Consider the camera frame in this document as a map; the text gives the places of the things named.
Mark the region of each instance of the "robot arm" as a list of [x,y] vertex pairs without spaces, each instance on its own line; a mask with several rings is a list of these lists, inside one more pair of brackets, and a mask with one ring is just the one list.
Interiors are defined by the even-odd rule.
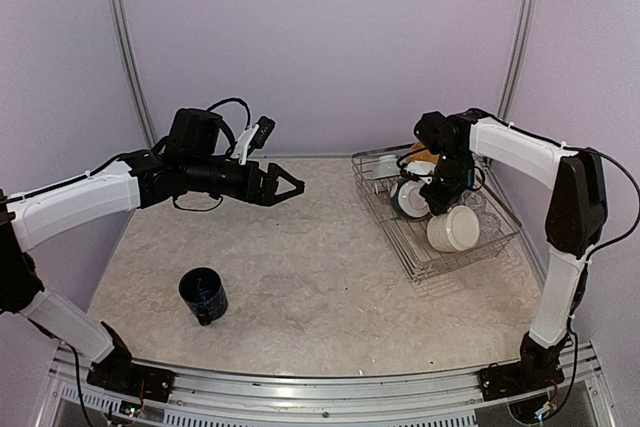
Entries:
[[[276,164],[266,172],[247,156],[262,148],[275,122],[262,117],[238,142],[222,117],[180,109],[158,148],[121,154],[103,169],[35,192],[5,197],[0,191],[0,311],[20,313],[48,335],[76,348],[94,363],[88,382],[123,394],[166,401],[172,373],[131,363],[131,353],[106,324],[90,319],[64,297],[45,288],[29,252],[46,240],[116,212],[146,208],[190,191],[219,199],[271,206],[304,191],[304,182]],[[214,155],[219,132],[229,141]],[[281,178],[294,187],[277,194]]]
[[445,213],[471,185],[473,154],[513,167],[552,190],[545,230],[549,268],[538,313],[516,364],[480,371],[486,400],[518,395],[564,380],[558,356],[567,341],[567,323],[582,299],[589,253],[607,217],[600,157],[589,149],[566,150],[524,133],[478,109],[444,117],[424,114],[414,131],[440,154],[434,177],[420,194],[435,215]]

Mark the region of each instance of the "purple wall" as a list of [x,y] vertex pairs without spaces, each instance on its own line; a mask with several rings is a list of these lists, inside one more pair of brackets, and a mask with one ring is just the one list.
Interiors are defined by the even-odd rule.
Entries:
[[158,132],[177,106],[238,95],[278,122],[279,154],[406,142],[426,110],[497,110],[519,3],[125,0]]
[[[593,146],[640,179],[640,3],[638,0],[537,0],[510,120],[522,128]],[[544,217],[549,195],[503,168],[500,177],[547,258]],[[605,169],[610,218],[604,238],[634,219],[635,193]],[[583,339],[592,339],[623,425],[640,418],[640,234],[594,256],[584,304]]]
[[[0,187],[29,190],[143,145],[107,0],[0,0]],[[38,272],[88,306],[126,215],[38,248]],[[0,425],[26,425],[56,343],[0,316]]]

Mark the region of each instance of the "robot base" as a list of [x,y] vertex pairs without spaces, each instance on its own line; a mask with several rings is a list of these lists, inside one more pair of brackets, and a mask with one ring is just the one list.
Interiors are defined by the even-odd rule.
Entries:
[[478,377],[485,401],[514,397],[551,387],[554,382],[556,385],[564,382],[564,374],[559,366],[539,372],[534,379],[525,379],[520,362],[487,367],[478,372]]
[[128,395],[137,399],[155,400],[166,403],[169,400],[175,374],[170,370],[146,365],[130,364],[127,380],[114,378],[100,368],[89,371],[87,383],[96,387]]

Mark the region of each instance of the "metal dish rack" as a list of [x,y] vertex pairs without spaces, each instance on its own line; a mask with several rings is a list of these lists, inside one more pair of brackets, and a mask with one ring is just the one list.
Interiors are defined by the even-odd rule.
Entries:
[[401,177],[374,180],[371,170],[380,156],[395,154],[400,157],[411,145],[359,152],[351,157],[358,192],[387,235],[409,278],[419,282],[498,255],[520,233],[522,224],[487,185],[478,192],[467,192],[460,202],[474,209],[481,227],[478,245],[463,252],[438,252],[431,247],[427,240],[431,215],[407,220],[394,211],[390,191]]

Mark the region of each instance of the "black mug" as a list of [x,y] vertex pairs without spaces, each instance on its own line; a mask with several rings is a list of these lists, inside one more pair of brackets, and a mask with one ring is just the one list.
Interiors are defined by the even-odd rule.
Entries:
[[229,307],[220,276],[207,267],[184,274],[178,291],[200,325],[209,325],[219,319]]

